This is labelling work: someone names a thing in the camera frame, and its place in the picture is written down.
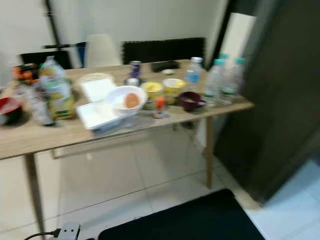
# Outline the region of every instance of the wooden table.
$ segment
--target wooden table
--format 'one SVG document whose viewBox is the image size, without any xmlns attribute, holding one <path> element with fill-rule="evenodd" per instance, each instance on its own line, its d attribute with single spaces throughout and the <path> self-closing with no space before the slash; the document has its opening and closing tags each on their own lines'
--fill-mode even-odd
<svg viewBox="0 0 320 240">
<path fill-rule="evenodd" d="M 180 69 L 167 76 L 163 73 L 154 73 L 150 69 L 149 63 L 141 66 L 141 77 L 146 81 L 162 82 L 166 78 L 183 79 L 189 60 L 179 60 Z M 67 76 L 72 80 L 73 89 L 78 93 L 79 98 L 76 106 L 87 104 L 88 101 L 84 97 L 79 78 L 90 73 L 108 73 L 115 78 L 118 86 L 123 85 L 124 79 L 128 77 L 130 67 L 128 65 L 81 68 L 66 70 Z M 199 84 L 198 91 L 201 92 L 206 79 L 206 71 L 204 71 Z M 9 96 L 12 87 L 9 86 L 2 93 L 2 97 Z M 206 118 L 206 185 L 211 188 L 212 182 L 212 159 L 214 146 L 214 130 L 213 117 L 219 114 L 230 113 L 249 109 L 253 106 L 251 102 L 239 96 L 230 105 L 217 106 L 210 109 L 201 109 L 195 113 L 185 112 L 181 107 L 170 106 L 167 110 L 169 117 L 163 119 L 154 119 L 145 114 L 138 114 L 136 124 L 130 128 L 119 129 L 116 132 L 95 135 L 91 131 L 84 128 L 82 122 L 76 119 L 60 120 L 58 127 L 45 127 L 38 125 L 32 118 L 19 126 L 0 126 L 0 159 L 6 159 L 14 156 L 24 156 L 25 170 L 28 176 L 28 183 L 32 197 L 32 204 L 35 211 L 39 230 L 44 232 L 44 219 L 41 205 L 40 189 L 37 177 L 37 169 L 34 154 L 37 152 L 52 150 L 55 148 L 67 147 L 80 143 L 95 141 L 98 139 L 106 139 L 121 134 L 129 134 L 136 131 L 143 131 L 151 128 L 172 125 L 187 121 L 193 121 Z"/>
</svg>

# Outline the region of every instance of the bottle cap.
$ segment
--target bottle cap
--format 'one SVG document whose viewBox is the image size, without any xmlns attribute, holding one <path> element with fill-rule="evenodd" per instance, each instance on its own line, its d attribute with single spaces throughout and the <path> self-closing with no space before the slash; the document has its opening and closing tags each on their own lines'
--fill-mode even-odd
<svg viewBox="0 0 320 240">
<path fill-rule="evenodd" d="M 156 99 L 155 103 L 157 109 L 162 109 L 165 106 L 165 98 L 160 96 Z"/>
<path fill-rule="evenodd" d="M 228 59 L 228 58 L 229 58 L 229 54 L 220 53 L 219 58 L 220 58 L 220 59 Z"/>
<path fill-rule="evenodd" d="M 235 63 L 236 64 L 244 64 L 245 63 L 245 59 L 243 57 L 237 57 L 235 59 Z"/>
<path fill-rule="evenodd" d="M 224 65 L 225 64 L 225 60 L 223 60 L 223 59 L 215 59 L 213 61 L 213 64 L 214 65 Z"/>
<path fill-rule="evenodd" d="M 138 86 L 139 85 L 139 79 L 138 78 L 129 78 L 126 82 L 129 86 Z"/>
<path fill-rule="evenodd" d="M 200 63 L 202 63 L 202 57 L 198 57 L 198 56 L 193 56 L 192 58 L 191 58 L 191 62 L 193 62 L 193 63 L 195 63 L 195 64 L 200 64 Z"/>
</svg>

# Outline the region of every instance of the food container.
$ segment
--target food container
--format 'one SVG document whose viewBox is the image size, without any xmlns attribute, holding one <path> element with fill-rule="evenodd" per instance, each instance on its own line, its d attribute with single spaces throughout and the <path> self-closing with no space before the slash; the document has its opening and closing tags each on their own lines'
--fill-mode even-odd
<svg viewBox="0 0 320 240">
<path fill-rule="evenodd" d="M 164 96 L 167 104 L 177 103 L 177 97 L 181 94 L 186 86 L 186 82 L 177 78 L 167 78 L 163 80 Z"/>
<path fill-rule="evenodd" d="M 141 85 L 141 88 L 148 95 L 148 100 L 146 104 L 143 106 L 144 110 L 154 110 L 156 108 L 156 99 L 158 97 L 163 96 L 164 94 L 164 87 L 159 82 L 148 81 Z"/>
<path fill-rule="evenodd" d="M 22 104 L 13 97 L 0 99 L 0 125 L 18 121 L 23 114 Z"/>
</svg>

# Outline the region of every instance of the egg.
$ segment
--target egg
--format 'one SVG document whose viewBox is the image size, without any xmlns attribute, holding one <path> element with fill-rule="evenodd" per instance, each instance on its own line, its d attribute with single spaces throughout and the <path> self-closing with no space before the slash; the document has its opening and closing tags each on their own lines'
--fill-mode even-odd
<svg viewBox="0 0 320 240">
<path fill-rule="evenodd" d="M 134 108 L 140 104 L 139 98 L 135 93 L 129 93 L 124 100 L 124 105 L 128 108 Z"/>
</svg>

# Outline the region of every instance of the white wall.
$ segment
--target white wall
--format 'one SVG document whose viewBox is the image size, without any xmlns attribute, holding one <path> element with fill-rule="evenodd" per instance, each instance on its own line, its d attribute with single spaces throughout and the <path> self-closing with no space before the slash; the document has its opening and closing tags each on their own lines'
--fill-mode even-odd
<svg viewBox="0 0 320 240">
<path fill-rule="evenodd" d="M 89 34 L 108 33 L 119 55 L 121 42 L 189 37 L 207 39 L 212 53 L 227 0 L 51 0 L 61 42 L 74 44 Z M 21 53 L 53 44 L 42 0 L 0 0 L 0 59 L 16 65 Z M 75 49 L 69 48 L 75 67 Z"/>
<path fill-rule="evenodd" d="M 52 43 L 41 0 L 0 0 L 0 88 L 9 81 L 8 66 L 19 64 L 17 55 Z"/>
<path fill-rule="evenodd" d="M 243 55 L 255 20 L 255 16 L 231 14 L 220 50 L 221 53 L 229 54 L 228 67 L 231 67 L 235 58 Z"/>
<path fill-rule="evenodd" d="M 123 41 L 205 37 L 209 38 L 208 50 L 212 51 L 226 2 L 56 0 L 54 8 L 65 42 L 84 42 L 90 34 L 108 33 L 120 54 Z"/>
</svg>

